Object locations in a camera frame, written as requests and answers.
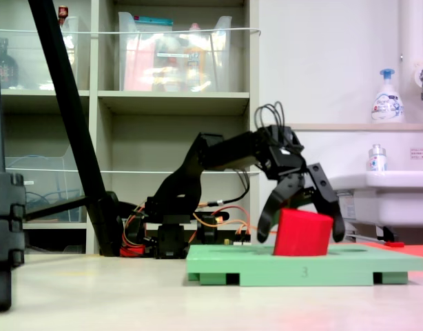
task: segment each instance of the blue pump cap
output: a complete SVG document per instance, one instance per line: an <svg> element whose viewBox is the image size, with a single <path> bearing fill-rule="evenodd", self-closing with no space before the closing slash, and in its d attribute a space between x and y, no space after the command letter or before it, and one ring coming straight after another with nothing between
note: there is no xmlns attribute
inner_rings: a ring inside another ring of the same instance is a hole
<svg viewBox="0 0 423 331"><path fill-rule="evenodd" d="M394 69L383 69L382 71L380 71L380 74L383 75L384 79L391 79L391 75L395 74L395 70Z"/></svg>

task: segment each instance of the rectangular hole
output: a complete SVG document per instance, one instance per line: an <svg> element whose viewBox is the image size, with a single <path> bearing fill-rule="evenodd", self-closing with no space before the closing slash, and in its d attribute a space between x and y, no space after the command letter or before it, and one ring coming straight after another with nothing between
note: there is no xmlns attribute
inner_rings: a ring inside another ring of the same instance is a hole
<svg viewBox="0 0 423 331"><path fill-rule="evenodd" d="M374 284L382 284L383 283L383 274L381 272L374 272L373 278L374 278Z"/></svg>
<svg viewBox="0 0 423 331"><path fill-rule="evenodd" d="M225 282L227 285L239 285L239 274L226 274Z"/></svg>

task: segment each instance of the clear plastic storage bin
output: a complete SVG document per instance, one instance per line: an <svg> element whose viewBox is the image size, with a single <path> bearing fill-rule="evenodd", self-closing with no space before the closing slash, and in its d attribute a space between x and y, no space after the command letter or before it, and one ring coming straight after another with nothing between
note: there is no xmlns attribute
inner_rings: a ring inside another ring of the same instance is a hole
<svg viewBox="0 0 423 331"><path fill-rule="evenodd" d="M83 195L78 172L46 171L76 170L71 147L68 148L63 157L26 155L22 157L6 157L5 162L7 172L23 175L26 188L27 211ZM75 208L33 222L56 223L84 221L85 212L83 212L83 208Z"/></svg>
<svg viewBox="0 0 423 331"><path fill-rule="evenodd" d="M139 33L120 12L120 90L229 92L230 31ZM230 28L221 17L216 29Z"/></svg>
<svg viewBox="0 0 423 331"><path fill-rule="evenodd" d="M81 19L68 17L62 34L79 90L89 89L90 35ZM1 88L53 90L40 38L33 32L0 31Z"/></svg>

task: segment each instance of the bottle on shelf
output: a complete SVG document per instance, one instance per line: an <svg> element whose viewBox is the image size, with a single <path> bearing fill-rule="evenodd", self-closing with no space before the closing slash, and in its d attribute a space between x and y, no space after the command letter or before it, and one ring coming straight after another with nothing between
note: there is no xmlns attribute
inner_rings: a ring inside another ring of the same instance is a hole
<svg viewBox="0 0 423 331"><path fill-rule="evenodd" d="M370 171L387 171L388 164L386 158L386 150L377 143L372 145L369 150L369 170Z"/></svg>
<svg viewBox="0 0 423 331"><path fill-rule="evenodd" d="M404 106L398 92L392 85L393 69L383 69L380 74L384 84L375 98L371 118L373 123L404 123Z"/></svg>
<svg viewBox="0 0 423 331"><path fill-rule="evenodd" d="M19 83L19 67L8 55L8 38L0 38L0 88L15 88Z"/></svg>
<svg viewBox="0 0 423 331"><path fill-rule="evenodd" d="M67 6L59 6L59 25L60 29L63 27L66 18L69 15L69 8Z"/></svg>
<svg viewBox="0 0 423 331"><path fill-rule="evenodd" d="M199 47L200 43L200 28L197 23L193 23L189 34L189 47L185 50L188 56L186 65L186 82L187 90L192 92L200 92L206 88L204 84L204 65L205 65L205 51Z"/></svg>

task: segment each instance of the shelf board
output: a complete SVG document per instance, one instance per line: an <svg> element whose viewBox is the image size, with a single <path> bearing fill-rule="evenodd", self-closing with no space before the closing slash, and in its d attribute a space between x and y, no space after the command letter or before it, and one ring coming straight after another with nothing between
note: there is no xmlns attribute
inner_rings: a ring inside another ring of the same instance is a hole
<svg viewBox="0 0 423 331"><path fill-rule="evenodd" d="M86 229L87 223L23 223L24 230L60 230L60 229Z"/></svg>
<svg viewBox="0 0 423 331"><path fill-rule="evenodd" d="M295 131L423 131L423 123L288 123Z"/></svg>
<svg viewBox="0 0 423 331"><path fill-rule="evenodd" d="M242 7L245 0L114 0L120 5L169 7Z"/></svg>
<svg viewBox="0 0 423 331"><path fill-rule="evenodd" d="M249 93L99 91L99 99L121 115L242 115Z"/></svg>
<svg viewBox="0 0 423 331"><path fill-rule="evenodd" d="M150 230L158 230L159 225L160 224L148 223L146 225L146 230L149 230L149 231ZM197 230L196 223L183 224L183 225L184 225L184 230L193 230L193 231ZM234 231L236 231L237 229L239 229L239 227L240 227L239 223L232 223L232 224L229 224L229 225L220 226L218 228L218 230L232 230L232 231L234 230Z"/></svg>
<svg viewBox="0 0 423 331"><path fill-rule="evenodd" d="M89 114L89 91L79 91L83 112ZM5 114L60 114L55 91L1 90Z"/></svg>

